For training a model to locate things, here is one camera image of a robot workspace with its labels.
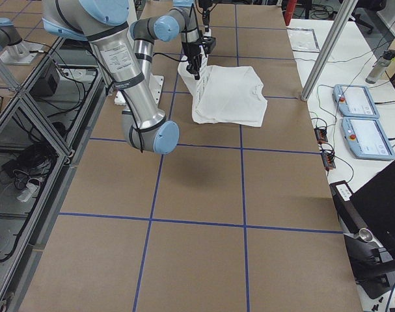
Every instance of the white desk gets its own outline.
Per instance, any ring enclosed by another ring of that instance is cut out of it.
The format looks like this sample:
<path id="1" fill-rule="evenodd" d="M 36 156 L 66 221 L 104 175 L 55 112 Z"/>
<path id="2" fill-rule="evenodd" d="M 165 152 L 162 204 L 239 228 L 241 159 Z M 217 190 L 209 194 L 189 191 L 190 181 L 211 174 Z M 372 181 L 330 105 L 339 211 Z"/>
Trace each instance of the white desk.
<path id="1" fill-rule="evenodd" d="M 318 40 L 318 44 L 320 47 L 323 46 L 323 43 L 326 39 L 327 33 L 329 32 L 332 25 L 332 21 L 314 21 L 314 20 L 304 20 L 304 19 L 293 19 L 290 23 L 290 27 L 300 27 L 311 29 L 313 28 L 316 37 Z M 339 41 L 333 50 L 333 53 L 329 59 L 329 62 L 339 61 L 339 60 L 348 60 L 353 57 L 360 56 L 366 52 L 369 52 L 374 47 L 369 47 L 363 38 L 361 32 L 358 30 L 357 26 L 353 22 L 349 22 L 344 29 Z M 294 57 L 296 59 L 316 59 L 318 53 L 308 53 L 308 52 L 296 52 L 294 51 Z M 354 80 L 353 78 L 360 72 L 361 68 L 364 66 L 367 61 L 365 67 L 361 71 L 361 74 Z M 368 53 L 361 58 L 357 58 L 355 60 L 351 60 L 349 62 L 339 62 L 339 63 L 328 63 L 319 79 L 318 85 L 329 85 L 334 86 L 335 84 L 353 84 L 353 85 L 366 85 L 368 87 L 377 86 L 375 88 L 371 88 L 370 92 L 375 102 L 386 102 L 386 101 L 394 101 L 395 100 L 395 89 L 391 85 L 391 83 L 386 83 L 388 78 L 385 80 L 380 80 L 374 85 L 370 85 L 365 83 L 365 77 L 369 74 L 372 65 L 376 61 L 376 58 L 373 56 L 373 53 Z M 297 69 L 300 75 L 301 83 L 305 84 L 308 75 L 313 67 L 313 61 L 305 61 L 305 60 L 297 60 Z M 326 122 L 331 125 L 334 123 L 334 117 L 330 114 L 326 113 L 324 110 L 319 108 L 319 100 L 317 97 L 317 89 L 314 89 L 310 99 L 308 99 L 308 108 L 310 112 L 316 113 L 320 118 L 326 120 Z M 319 87 L 319 98 L 321 106 L 335 113 L 336 107 L 334 101 L 332 99 L 333 89 L 328 88 L 326 86 Z M 381 115 L 380 122 L 385 130 L 385 133 L 388 137 L 395 137 L 395 104 L 392 105 L 378 105 L 378 111 Z M 336 127 L 328 128 L 328 138 L 329 142 L 334 146 L 336 151 L 336 156 L 347 161 L 355 170 L 355 175 L 352 181 L 349 183 L 352 190 L 355 192 L 361 186 L 363 186 L 366 182 L 368 182 L 373 176 L 376 175 L 379 171 L 384 169 L 390 162 L 388 161 L 365 161 L 356 159 L 353 154 L 350 152 L 342 134 L 341 121 L 342 117 L 340 113 L 337 113 L 337 122 Z M 329 183 L 340 181 L 340 180 L 349 180 L 351 177 L 351 169 L 344 164 L 342 161 L 336 159 L 336 169 L 331 170 L 329 172 L 328 181 Z M 384 300 L 382 303 L 379 303 L 377 300 L 371 300 L 367 297 L 366 293 L 363 291 L 362 287 L 358 287 L 358 292 L 361 298 L 362 306 L 365 311 L 370 311 L 374 304 L 379 304 L 379 310 L 384 311 L 385 304 L 388 299 L 389 294 L 385 294 Z M 391 300 L 390 307 L 395 307 L 394 300 Z"/>

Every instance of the sticker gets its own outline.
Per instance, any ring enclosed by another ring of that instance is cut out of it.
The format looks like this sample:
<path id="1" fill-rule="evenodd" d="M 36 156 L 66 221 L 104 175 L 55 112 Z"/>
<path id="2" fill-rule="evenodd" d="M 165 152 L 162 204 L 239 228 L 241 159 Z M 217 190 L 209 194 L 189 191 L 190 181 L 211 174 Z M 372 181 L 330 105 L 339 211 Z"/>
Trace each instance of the sticker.
<path id="1" fill-rule="evenodd" d="M 348 202 L 351 200 L 352 193 L 351 191 L 347 188 L 346 184 L 339 184 L 336 186 L 336 188 L 339 191 L 339 194 L 342 196 L 345 202 Z"/>
<path id="2" fill-rule="evenodd" d="M 132 65 L 132 58 L 126 44 L 100 51 L 100 53 L 111 73 L 122 72 Z"/>

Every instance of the gray floor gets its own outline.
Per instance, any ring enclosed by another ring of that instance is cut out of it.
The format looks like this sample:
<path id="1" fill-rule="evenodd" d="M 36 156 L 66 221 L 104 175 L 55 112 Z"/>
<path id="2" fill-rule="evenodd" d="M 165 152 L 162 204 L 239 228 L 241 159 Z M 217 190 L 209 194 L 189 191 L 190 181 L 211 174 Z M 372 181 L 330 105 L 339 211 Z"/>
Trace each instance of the gray floor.
<path id="1" fill-rule="evenodd" d="M 340 8 L 340 3 L 339 0 L 313 0 L 313 4 L 317 5 L 325 5 L 327 6 L 326 9 L 331 12 L 331 11 L 337 11 Z M 359 29 L 361 30 L 361 33 L 365 37 L 365 40 L 368 42 L 369 46 L 371 49 L 375 49 L 374 53 L 376 57 L 379 57 L 384 50 L 389 46 L 389 44 L 385 44 L 379 48 L 376 49 L 377 46 L 380 46 L 384 44 L 385 42 L 390 42 L 394 39 L 394 36 L 392 33 L 388 30 L 388 28 L 385 26 L 385 24 L 381 21 L 379 16 L 376 14 L 376 12 L 371 12 L 369 10 L 364 10 L 362 8 L 357 9 L 357 13 L 361 14 L 361 19 L 364 20 L 366 23 L 369 23 L 370 25 L 374 26 L 374 31 L 372 34 L 368 34 L 368 30 L 366 27 L 363 27 L 362 25 L 358 25 Z M 304 9 L 303 7 L 299 6 L 295 10 L 295 15 L 294 18 L 304 18 Z M 318 11 L 312 11 L 310 13 L 310 18 L 311 19 L 323 19 L 323 18 L 328 18 L 328 14 L 324 13 L 321 14 L 321 12 Z"/>

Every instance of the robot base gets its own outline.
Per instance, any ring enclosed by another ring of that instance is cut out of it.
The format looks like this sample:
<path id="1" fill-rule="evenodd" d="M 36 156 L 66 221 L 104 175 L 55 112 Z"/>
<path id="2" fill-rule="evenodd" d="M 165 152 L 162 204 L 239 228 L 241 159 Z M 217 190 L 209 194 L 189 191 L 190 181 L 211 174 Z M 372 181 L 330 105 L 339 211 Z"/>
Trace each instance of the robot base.
<path id="1" fill-rule="evenodd" d="M 25 44 L 27 45 L 29 51 L 38 51 L 44 47 L 43 44 L 32 44 L 30 42 L 25 42 Z M 27 66 L 27 65 L 31 65 L 31 63 L 33 62 L 33 60 L 36 58 L 37 55 L 38 55 L 38 53 L 29 53 L 29 55 L 27 57 L 23 57 L 20 60 L 16 60 L 16 59 L 12 58 L 10 56 L 8 50 L 6 50 L 5 52 L 3 52 L 1 54 L 0 59 L 6 65 Z"/>
<path id="2" fill-rule="evenodd" d="M 164 76 L 150 76 L 150 89 L 152 96 L 156 101 L 156 105 L 159 105 L 159 99 L 161 98 L 161 93 L 163 91 Z M 115 105 L 125 105 L 125 99 L 122 97 L 120 92 L 116 93 Z"/>

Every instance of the black chair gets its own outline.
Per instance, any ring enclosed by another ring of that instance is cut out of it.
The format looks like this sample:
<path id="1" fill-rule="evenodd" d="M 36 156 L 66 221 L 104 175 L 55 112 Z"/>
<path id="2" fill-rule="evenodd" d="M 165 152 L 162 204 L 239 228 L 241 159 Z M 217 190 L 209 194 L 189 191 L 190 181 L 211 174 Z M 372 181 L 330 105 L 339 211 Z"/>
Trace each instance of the black chair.
<path id="1" fill-rule="evenodd" d="M 374 26 L 366 23 L 361 19 L 361 15 L 356 13 L 357 8 L 364 8 L 365 10 L 373 11 L 373 12 L 378 12 L 380 10 L 383 10 L 385 6 L 387 5 L 387 0 L 359 0 L 358 3 L 355 6 L 355 9 L 352 12 L 352 17 L 355 19 L 355 23 L 365 26 L 366 28 L 369 28 L 369 31 L 367 32 L 368 34 L 371 34 Z"/>

